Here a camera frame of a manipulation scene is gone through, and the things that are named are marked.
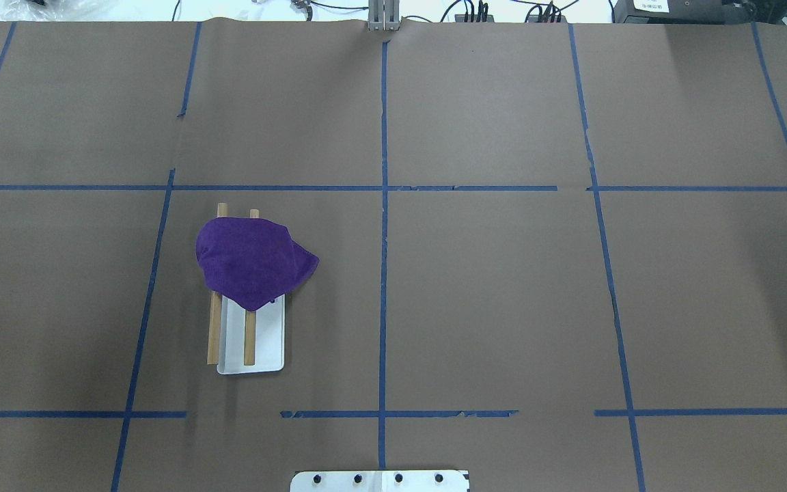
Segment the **purple towel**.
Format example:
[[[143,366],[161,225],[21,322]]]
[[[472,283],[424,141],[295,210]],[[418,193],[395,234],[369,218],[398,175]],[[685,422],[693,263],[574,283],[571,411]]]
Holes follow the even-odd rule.
[[[251,312],[302,286],[320,264],[286,226],[263,218],[207,221],[195,240],[195,258],[212,292]]]

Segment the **white towel rack base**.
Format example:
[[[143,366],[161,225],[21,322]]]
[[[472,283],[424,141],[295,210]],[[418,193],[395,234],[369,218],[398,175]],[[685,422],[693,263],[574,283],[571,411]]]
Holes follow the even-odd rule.
[[[286,296],[278,297],[256,312],[253,364],[245,364],[244,358],[245,314],[237,302],[222,298],[218,374],[240,376],[282,370],[285,365]]]

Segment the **inner wooden rack bar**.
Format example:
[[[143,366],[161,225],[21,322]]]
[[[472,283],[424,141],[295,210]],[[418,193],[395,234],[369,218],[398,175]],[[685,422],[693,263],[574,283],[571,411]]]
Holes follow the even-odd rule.
[[[256,312],[246,310],[243,342],[243,364],[245,366],[253,366],[256,364],[256,321]]]

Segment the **wooden rack bar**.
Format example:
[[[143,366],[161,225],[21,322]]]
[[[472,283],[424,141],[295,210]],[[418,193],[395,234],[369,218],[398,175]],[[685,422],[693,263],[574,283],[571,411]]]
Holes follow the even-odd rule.
[[[243,342],[243,364],[245,366],[253,366],[256,364],[256,321],[256,312],[246,310]]]
[[[210,293],[210,317],[207,337],[207,364],[219,363],[221,351],[221,318],[223,312],[223,296],[219,292]]]

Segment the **outer wooden rack bar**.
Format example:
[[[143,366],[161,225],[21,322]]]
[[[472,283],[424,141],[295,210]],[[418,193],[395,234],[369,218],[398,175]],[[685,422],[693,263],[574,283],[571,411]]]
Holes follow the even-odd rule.
[[[210,293],[210,317],[207,337],[207,364],[219,363],[221,351],[221,318],[223,312],[223,296],[219,292]]]

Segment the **brown paper table cover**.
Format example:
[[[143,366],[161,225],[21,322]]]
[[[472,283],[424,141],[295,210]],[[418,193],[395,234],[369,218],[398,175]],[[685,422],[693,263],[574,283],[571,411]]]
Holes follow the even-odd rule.
[[[218,217],[320,259],[207,364]],[[787,491],[787,26],[0,23],[0,491]]]

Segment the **aluminium frame post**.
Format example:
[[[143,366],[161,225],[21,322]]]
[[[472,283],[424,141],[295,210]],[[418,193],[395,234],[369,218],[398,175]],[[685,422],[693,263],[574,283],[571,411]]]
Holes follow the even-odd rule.
[[[399,0],[369,0],[368,30],[397,31],[402,25]]]

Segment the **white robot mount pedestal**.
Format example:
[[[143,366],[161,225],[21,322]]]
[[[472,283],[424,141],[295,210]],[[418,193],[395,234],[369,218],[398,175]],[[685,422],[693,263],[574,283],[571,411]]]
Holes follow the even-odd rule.
[[[469,472],[455,469],[305,471],[290,491],[469,491]]]

